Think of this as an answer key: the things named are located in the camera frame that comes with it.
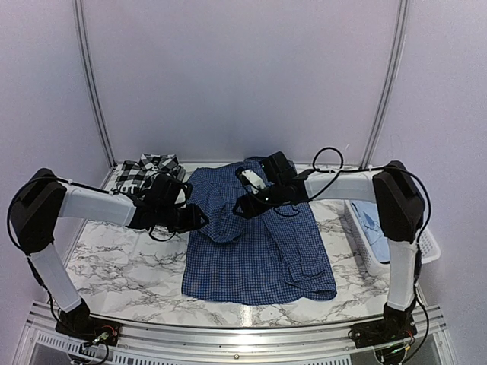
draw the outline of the checkered shirt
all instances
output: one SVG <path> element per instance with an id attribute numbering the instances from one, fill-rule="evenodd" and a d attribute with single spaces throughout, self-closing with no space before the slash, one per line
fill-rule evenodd
<path id="1" fill-rule="evenodd" d="M 253 159 L 197 169 L 189 179 L 189 202 L 202 208 L 210 224 L 189 235 L 183 294 L 248 305 L 334 298 L 335 278 L 309 204 L 299 204 L 293 218 L 272 210 L 250 220 L 233 215 L 237 198 L 246 194 L 235 176 L 239 167 L 266 181 Z M 294 213 L 291 207 L 279 210 Z"/>
<path id="2" fill-rule="evenodd" d="M 153 179 L 159 173 L 166 173 L 183 180 L 185 170 L 177 162 L 175 154 L 160 156 L 157 154 L 143 154 L 139 162 L 125 161 L 122 173 L 115 180 L 114 191 L 137 194 L 149 188 Z"/>

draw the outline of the marble table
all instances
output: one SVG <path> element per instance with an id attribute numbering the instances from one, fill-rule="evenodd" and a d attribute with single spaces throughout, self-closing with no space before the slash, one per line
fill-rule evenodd
<path id="1" fill-rule="evenodd" d="M 195 164 L 184 164 L 188 174 Z M 205 167 L 221 166 L 205 164 Z M 116 170 L 107 188 L 113 186 Z M 87 222 L 68 273 L 93 313 L 143 322 L 216 327 L 309 325 L 382 313 L 388 275 L 367 273 L 343 214 L 343 202 L 311 202 L 337 285 L 335 299 L 246 306 L 181 294 L 189 234 L 167 243 L 145 231 Z"/>

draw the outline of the blue plaid shirt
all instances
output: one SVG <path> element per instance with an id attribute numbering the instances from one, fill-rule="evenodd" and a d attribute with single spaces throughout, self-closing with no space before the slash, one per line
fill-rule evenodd
<path id="1" fill-rule="evenodd" d="M 247 193 L 235 176 L 239 167 L 266 181 L 253 159 L 197 169 L 189 179 L 194 186 L 189 202 L 210 223 L 189 235 L 183 294 L 248 305 L 334 298 L 335 278 L 309 204 L 299 204 L 292 218 L 272 210 L 250 220 L 233 215 L 235 202 Z M 279 211 L 294 214 L 291 207 Z"/>

